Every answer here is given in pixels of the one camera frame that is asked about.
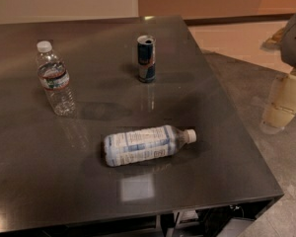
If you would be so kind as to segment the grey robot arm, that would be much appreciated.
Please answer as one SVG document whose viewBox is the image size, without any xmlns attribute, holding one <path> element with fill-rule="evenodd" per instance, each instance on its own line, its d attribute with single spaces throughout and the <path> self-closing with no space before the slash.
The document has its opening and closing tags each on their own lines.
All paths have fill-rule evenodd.
<svg viewBox="0 0 296 237">
<path fill-rule="evenodd" d="M 296 117 L 296 13 L 267 41 L 271 40 L 278 46 L 281 60 L 292 70 L 273 80 L 260 123 L 266 134 L 276 134 Z"/>
</svg>

